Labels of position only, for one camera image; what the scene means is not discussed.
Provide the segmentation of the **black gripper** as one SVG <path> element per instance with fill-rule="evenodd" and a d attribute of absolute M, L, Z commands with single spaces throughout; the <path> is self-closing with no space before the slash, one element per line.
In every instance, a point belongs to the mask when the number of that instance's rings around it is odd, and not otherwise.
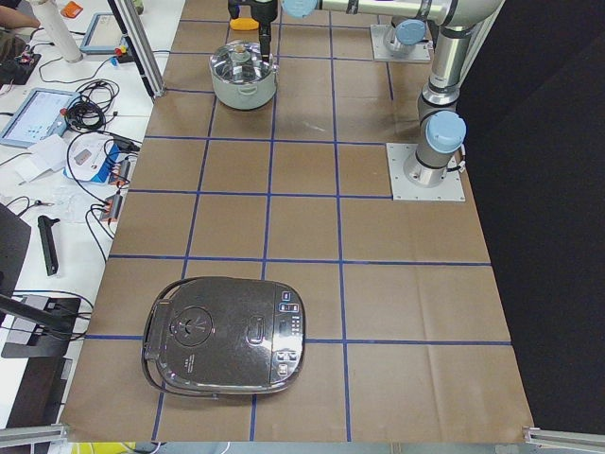
<path fill-rule="evenodd" d="M 240 16 L 240 8 L 248 7 L 251 18 L 259 23 L 259 44 L 262 61 L 269 61 L 271 50 L 271 23 L 278 15 L 277 0 L 229 0 L 228 12 L 232 19 Z"/>

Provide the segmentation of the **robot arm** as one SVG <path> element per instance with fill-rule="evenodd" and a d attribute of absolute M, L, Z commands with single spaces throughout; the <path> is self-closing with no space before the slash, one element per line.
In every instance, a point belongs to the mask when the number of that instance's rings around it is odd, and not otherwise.
<path fill-rule="evenodd" d="M 456 1 L 230 1 L 228 11 L 236 19 L 240 8 L 251 10 L 252 19 L 259 23 L 259 42 L 265 61 L 270 54 L 271 24 L 279 9 L 292 17 L 305 17 L 316 9 L 401 16 L 404 21 L 394 28 L 394 38 L 409 45 L 414 44 L 412 20 L 421 25 L 434 22 L 440 35 L 434 47 L 429 80 L 418 100 L 421 138 L 416 150 L 405 160 L 403 171 L 412 183 L 435 187 L 444 181 L 448 163 L 462 148 L 466 134 L 466 125 L 455 108 L 472 30 L 451 24 L 457 6 Z"/>

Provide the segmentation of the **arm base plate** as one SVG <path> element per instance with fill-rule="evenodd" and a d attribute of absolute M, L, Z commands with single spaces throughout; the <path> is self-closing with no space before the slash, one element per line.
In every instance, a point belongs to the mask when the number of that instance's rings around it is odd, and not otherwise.
<path fill-rule="evenodd" d="M 429 63 L 431 56 L 427 40 L 402 44 L 391 25 L 371 25 L 372 53 L 375 61 Z"/>
<path fill-rule="evenodd" d="M 465 202 L 466 197 L 456 160 L 433 169 L 417 159 L 417 144 L 386 143 L 391 195 L 394 201 Z"/>

